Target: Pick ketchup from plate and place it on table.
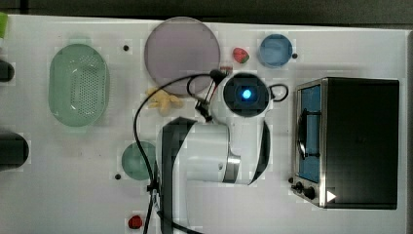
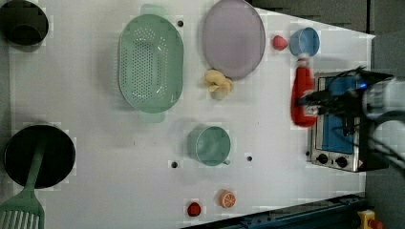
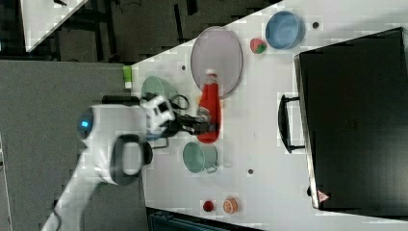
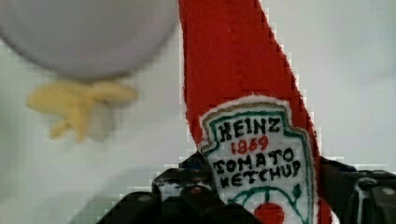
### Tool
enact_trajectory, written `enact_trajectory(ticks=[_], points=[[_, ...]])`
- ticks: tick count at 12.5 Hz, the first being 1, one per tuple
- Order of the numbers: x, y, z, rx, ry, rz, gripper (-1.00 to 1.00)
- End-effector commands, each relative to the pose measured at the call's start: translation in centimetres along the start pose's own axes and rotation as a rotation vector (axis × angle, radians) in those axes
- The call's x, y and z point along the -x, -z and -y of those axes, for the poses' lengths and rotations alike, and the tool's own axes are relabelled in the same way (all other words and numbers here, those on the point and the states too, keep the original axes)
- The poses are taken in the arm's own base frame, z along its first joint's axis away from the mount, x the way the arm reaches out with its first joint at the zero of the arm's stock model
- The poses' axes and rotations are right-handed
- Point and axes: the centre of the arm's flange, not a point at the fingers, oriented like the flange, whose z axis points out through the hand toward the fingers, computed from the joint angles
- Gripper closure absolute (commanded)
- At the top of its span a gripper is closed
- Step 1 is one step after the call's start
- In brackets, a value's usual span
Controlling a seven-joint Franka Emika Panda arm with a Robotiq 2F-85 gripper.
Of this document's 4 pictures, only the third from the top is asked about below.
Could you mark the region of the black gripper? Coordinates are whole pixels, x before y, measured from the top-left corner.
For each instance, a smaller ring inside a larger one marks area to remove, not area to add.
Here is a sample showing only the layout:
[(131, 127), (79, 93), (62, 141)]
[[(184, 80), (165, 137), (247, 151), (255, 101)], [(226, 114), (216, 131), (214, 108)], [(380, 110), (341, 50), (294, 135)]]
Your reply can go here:
[(168, 120), (165, 123), (165, 130), (163, 132), (164, 137), (173, 137), (178, 132), (184, 131), (191, 135), (201, 135), (214, 132), (216, 130), (215, 125), (195, 126), (188, 127), (186, 124), (210, 124), (210, 119), (205, 116), (190, 116), (190, 115), (177, 115), (173, 120)]

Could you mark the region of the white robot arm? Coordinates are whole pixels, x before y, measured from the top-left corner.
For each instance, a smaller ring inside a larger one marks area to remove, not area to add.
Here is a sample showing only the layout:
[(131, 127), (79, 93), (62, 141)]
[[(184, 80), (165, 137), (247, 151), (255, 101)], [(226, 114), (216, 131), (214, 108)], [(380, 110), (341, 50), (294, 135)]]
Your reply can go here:
[(151, 161), (149, 142), (185, 131), (193, 136), (215, 129), (201, 116), (176, 115), (169, 105), (100, 104), (80, 117), (86, 148), (40, 231), (80, 231), (90, 198), (101, 183), (126, 186)]

